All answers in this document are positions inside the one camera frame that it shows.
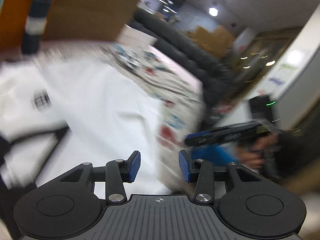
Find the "person right hand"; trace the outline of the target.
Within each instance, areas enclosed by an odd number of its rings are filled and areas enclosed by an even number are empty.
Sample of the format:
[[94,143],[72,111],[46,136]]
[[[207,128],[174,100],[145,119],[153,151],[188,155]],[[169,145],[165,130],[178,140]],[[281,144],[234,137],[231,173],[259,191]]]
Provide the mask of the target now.
[[236,156],[240,163],[252,170],[260,169],[265,159],[260,155],[260,152],[268,146],[275,145],[278,142],[278,136],[276,134],[269,134],[266,137],[259,137],[250,150],[245,146],[236,146]]

